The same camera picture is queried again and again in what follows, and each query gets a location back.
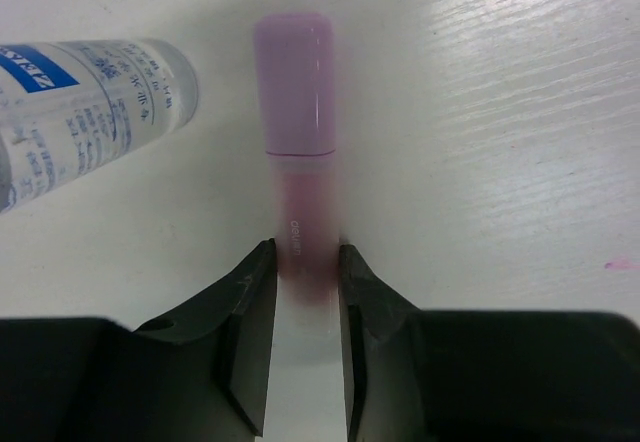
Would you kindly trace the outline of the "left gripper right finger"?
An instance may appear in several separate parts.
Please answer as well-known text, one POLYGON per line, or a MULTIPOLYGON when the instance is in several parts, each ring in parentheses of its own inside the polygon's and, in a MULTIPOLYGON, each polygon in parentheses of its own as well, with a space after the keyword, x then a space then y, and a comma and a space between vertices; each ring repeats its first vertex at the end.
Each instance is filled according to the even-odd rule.
POLYGON ((339 252, 351 441, 635 441, 639 329, 593 311, 426 310, 339 252))

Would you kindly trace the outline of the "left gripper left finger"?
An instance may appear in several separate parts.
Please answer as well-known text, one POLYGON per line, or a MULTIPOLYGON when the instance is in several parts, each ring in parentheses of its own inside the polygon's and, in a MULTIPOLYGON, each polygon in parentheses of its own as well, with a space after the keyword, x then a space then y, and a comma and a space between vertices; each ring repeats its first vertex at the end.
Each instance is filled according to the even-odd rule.
POLYGON ((135 330, 98 317, 1 323, 5 441, 253 441, 264 431, 276 250, 135 330))

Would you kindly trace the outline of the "light pink highlighter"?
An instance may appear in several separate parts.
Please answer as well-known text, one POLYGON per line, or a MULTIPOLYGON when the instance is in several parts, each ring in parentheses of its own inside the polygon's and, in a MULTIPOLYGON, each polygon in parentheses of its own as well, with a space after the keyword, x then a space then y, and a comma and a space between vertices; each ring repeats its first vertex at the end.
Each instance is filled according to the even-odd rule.
POLYGON ((309 362, 337 332, 334 32, 318 13, 268 15, 253 33, 265 152, 277 192, 275 235, 284 348, 309 362))

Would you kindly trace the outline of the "small blue-capped clear bottle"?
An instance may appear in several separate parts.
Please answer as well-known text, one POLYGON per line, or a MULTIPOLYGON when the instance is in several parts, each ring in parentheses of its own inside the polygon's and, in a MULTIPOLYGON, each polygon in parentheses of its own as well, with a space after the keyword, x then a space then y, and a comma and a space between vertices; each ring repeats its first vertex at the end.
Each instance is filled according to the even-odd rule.
POLYGON ((198 96, 189 61, 157 39, 2 45, 2 212, 183 127, 198 96))

